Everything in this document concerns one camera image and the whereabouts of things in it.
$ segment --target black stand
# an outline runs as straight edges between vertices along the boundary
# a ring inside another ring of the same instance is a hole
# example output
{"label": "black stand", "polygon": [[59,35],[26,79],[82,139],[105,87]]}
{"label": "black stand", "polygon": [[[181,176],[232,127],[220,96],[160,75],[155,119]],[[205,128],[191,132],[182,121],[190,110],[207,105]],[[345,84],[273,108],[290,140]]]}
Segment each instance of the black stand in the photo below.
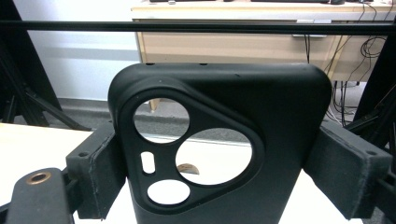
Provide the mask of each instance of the black stand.
{"label": "black stand", "polygon": [[[12,0],[0,2],[0,20],[21,21]],[[26,31],[0,32],[0,81],[3,122],[12,123],[21,114],[29,125],[49,126],[47,111],[74,130],[90,130],[63,113]]]}

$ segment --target screw hole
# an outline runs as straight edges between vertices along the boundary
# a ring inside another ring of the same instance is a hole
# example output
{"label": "screw hole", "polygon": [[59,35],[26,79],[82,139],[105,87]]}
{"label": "screw hole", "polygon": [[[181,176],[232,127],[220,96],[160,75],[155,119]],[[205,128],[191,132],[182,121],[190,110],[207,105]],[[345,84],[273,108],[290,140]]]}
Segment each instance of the screw hole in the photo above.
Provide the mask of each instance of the screw hole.
{"label": "screw hole", "polygon": [[367,154],[372,155],[372,156],[376,156],[376,152],[373,151],[366,151]]}
{"label": "screw hole", "polygon": [[47,181],[48,179],[50,179],[49,172],[38,173],[38,174],[30,176],[30,178],[27,179],[26,183],[29,185],[36,185],[36,184],[41,184],[41,183]]}
{"label": "screw hole", "polygon": [[88,156],[88,152],[80,152],[80,153],[78,153],[78,155],[80,157],[86,157],[86,156]]}

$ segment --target black metal rod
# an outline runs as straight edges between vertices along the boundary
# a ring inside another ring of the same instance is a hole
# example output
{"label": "black metal rod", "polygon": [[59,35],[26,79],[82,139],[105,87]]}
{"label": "black metal rod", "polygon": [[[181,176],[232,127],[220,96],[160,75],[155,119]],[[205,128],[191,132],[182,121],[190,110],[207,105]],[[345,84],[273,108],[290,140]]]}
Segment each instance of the black metal rod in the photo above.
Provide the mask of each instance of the black metal rod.
{"label": "black metal rod", "polygon": [[49,112],[53,117],[55,117],[56,119],[63,122],[69,128],[71,128],[73,130],[80,130],[80,131],[90,131],[91,130],[91,128],[84,127],[83,125],[80,125],[79,123],[75,122],[73,119],[70,119],[69,117],[66,116],[66,114],[64,114],[64,112],[62,112],[61,110],[59,110],[52,104],[46,102],[44,99],[39,97],[37,94],[35,94],[31,90],[26,90],[26,95],[29,97],[29,99],[33,103],[40,106],[43,110]]}
{"label": "black metal rod", "polygon": [[6,30],[175,32],[282,35],[396,35],[394,23],[301,24],[280,22],[0,21]]}

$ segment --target tripod leg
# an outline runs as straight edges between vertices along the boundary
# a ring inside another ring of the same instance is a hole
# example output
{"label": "tripod leg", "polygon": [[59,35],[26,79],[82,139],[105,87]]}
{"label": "tripod leg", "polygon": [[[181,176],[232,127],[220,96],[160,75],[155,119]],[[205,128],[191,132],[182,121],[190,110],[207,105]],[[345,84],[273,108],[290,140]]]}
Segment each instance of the tripod leg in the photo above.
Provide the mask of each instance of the tripod leg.
{"label": "tripod leg", "polygon": [[3,123],[13,123],[15,119],[16,110],[17,110],[17,100],[15,99],[15,96],[12,96],[11,100],[7,101],[7,105],[4,110]]}

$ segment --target oval hole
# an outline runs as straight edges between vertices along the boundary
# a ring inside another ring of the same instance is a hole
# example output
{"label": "oval hole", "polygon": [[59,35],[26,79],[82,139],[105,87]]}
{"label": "oval hole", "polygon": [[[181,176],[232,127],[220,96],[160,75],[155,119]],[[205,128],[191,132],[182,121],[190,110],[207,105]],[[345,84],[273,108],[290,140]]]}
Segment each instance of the oval hole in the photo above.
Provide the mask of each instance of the oval hole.
{"label": "oval hole", "polygon": [[189,198],[190,188],[178,180],[161,180],[148,187],[148,196],[155,203],[163,205],[178,204]]}
{"label": "oval hole", "polygon": [[190,116],[186,108],[174,100],[151,99],[137,108],[134,126],[150,142],[170,143],[189,129]]}
{"label": "oval hole", "polygon": [[155,160],[154,155],[151,152],[142,152],[140,154],[142,159],[143,172],[147,175],[152,175],[155,173]]}
{"label": "oval hole", "polygon": [[249,165],[252,148],[240,132],[211,129],[193,135],[179,148],[177,166],[191,164],[199,174],[180,174],[201,185],[217,185],[239,176]]}

